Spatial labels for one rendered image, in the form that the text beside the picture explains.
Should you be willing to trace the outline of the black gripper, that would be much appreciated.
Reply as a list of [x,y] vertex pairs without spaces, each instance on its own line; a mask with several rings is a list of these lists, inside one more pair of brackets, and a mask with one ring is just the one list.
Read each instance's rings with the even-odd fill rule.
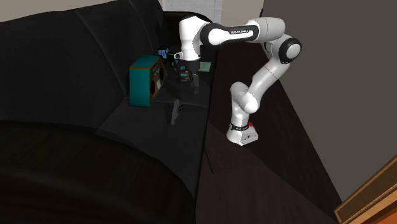
[[189,72],[189,79],[193,84],[195,94],[199,93],[199,76],[196,72],[199,70],[199,60],[185,61],[186,70]]

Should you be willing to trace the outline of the dark patterned cup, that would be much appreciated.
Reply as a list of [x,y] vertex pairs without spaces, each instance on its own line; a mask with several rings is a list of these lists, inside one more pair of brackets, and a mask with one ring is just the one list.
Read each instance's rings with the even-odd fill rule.
[[186,62],[184,60],[175,59],[173,62],[173,68],[179,81],[187,82],[190,80],[189,73],[186,70]]

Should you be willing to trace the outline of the teal and brown radio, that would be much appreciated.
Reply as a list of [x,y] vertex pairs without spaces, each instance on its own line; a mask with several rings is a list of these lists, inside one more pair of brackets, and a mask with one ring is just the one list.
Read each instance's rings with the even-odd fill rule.
[[129,106],[149,107],[165,83],[167,71],[159,56],[143,55],[129,69]]

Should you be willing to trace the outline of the dark maroon robot stand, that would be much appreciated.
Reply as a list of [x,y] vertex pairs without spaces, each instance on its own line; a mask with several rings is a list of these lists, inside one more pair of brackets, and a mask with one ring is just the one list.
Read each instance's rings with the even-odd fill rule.
[[340,197],[280,83],[250,116],[259,138],[226,138],[230,86],[266,63],[258,44],[218,52],[196,205],[197,224],[338,224]]

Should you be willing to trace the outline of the black sofa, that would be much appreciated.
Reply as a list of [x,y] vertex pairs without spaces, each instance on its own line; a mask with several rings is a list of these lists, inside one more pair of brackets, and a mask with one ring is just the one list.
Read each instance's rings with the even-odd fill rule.
[[[214,78],[129,106],[129,69],[184,12],[114,0],[0,22],[0,224],[196,224]],[[171,125],[174,100],[179,114]]]

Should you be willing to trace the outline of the brown wooden furniture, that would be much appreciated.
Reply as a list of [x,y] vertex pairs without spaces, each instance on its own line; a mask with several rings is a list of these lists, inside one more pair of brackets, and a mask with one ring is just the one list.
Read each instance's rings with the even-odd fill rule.
[[397,155],[334,213],[339,224],[397,224]]

